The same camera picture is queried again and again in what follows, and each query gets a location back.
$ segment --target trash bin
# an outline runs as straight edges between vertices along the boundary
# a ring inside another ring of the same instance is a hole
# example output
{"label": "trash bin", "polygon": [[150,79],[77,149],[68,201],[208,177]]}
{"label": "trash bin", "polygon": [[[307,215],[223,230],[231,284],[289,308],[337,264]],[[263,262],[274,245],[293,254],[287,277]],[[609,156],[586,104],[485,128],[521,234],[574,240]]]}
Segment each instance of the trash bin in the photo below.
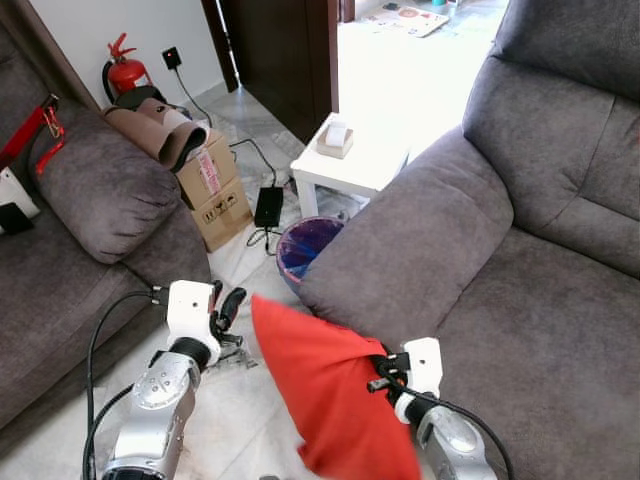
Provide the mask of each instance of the trash bin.
{"label": "trash bin", "polygon": [[311,217],[293,224],[284,231],[276,248],[276,262],[280,275],[296,295],[309,264],[344,225],[344,222],[337,218]]}

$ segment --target marble floor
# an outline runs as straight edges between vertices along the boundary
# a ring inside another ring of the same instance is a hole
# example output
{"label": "marble floor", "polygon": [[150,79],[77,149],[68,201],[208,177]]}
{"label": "marble floor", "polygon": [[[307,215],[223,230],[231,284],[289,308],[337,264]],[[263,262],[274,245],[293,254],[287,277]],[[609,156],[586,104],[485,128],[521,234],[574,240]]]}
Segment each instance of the marble floor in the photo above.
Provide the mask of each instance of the marble floor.
{"label": "marble floor", "polygon": [[[407,1],[418,8],[427,2]],[[347,116],[370,115],[401,122],[410,132],[413,156],[462,118],[468,92],[506,6],[506,0],[468,0],[451,21],[424,39],[376,32],[354,22],[339,29],[340,109]],[[300,217],[288,167],[304,148],[280,122],[242,89],[222,97],[202,95],[199,103],[212,114],[214,128],[230,143],[252,137],[278,171],[285,186],[282,227]],[[255,206],[258,187],[269,184],[270,172],[250,145],[234,148],[247,196]],[[321,214],[348,218],[362,199],[319,189]],[[263,245],[246,247],[251,226],[209,255],[211,270],[225,289],[244,287],[263,296],[304,309],[281,280],[273,257]],[[233,332],[245,337],[253,365],[231,359],[207,372],[197,393],[197,405],[186,427],[185,449],[176,480],[318,478],[296,454],[300,438],[280,394],[264,365],[246,302]],[[99,405],[139,375],[166,341],[160,328],[122,358],[97,384]],[[79,479],[85,434],[85,404],[76,396],[48,415],[28,434],[16,435],[13,448],[0,458],[0,478],[12,480]],[[126,414],[121,402],[105,419],[96,437],[98,465],[104,465]],[[424,466],[424,478],[432,478]]]}

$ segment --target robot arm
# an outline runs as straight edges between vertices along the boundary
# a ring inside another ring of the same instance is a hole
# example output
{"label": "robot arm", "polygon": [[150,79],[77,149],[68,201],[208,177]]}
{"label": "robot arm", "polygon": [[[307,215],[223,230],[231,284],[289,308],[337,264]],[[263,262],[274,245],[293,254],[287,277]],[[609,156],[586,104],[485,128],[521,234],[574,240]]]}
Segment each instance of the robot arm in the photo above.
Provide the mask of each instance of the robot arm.
{"label": "robot arm", "polygon": [[180,280],[169,287],[168,351],[157,352],[132,390],[129,418],[120,430],[103,480],[171,480],[178,466],[184,426],[195,406],[200,375],[237,349],[241,337],[226,330],[244,300],[233,290],[220,314],[215,311],[222,284]]}
{"label": "robot arm", "polygon": [[485,459],[482,437],[471,423],[437,402],[398,391],[387,378],[394,376],[405,382],[408,389],[437,399],[442,379],[437,339],[412,340],[404,345],[403,353],[373,361],[383,378],[370,382],[369,391],[389,389],[387,398],[396,416],[417,429],[418,443],[426,451],[437,480],[497,480]]}

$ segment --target small white table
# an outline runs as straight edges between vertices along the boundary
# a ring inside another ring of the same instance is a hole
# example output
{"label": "small white table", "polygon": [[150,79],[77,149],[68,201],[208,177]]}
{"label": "small white table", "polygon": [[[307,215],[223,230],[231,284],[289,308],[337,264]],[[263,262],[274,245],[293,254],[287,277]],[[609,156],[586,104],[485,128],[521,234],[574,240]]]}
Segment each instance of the small white table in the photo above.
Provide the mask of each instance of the small white table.
{"label": "small white table", "polygon": [[[318,137],[334,120],[345,120],[353,129],[353,146],[343,159],[316,151]],[[373,198],[402,169],[408,153],[408,142],[394,125],[329,114],[307,148],[291,163],[302,216],[318,215],[316,185]]]}

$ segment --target red cushion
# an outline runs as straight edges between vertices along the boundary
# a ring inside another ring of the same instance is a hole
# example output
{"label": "red cushion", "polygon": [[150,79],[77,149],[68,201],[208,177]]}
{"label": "red cushion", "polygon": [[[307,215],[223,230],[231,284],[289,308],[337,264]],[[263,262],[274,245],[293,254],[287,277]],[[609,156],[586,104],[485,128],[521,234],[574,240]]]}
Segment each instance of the red cushion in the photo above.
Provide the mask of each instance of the red cushion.
{"label": "red cushion", "polygon": [[259,296],[253,324],[267,366],[305,444],[309,470],[336,480],[419,480],[409,428],[396,418],[369,355],[380,342]]}

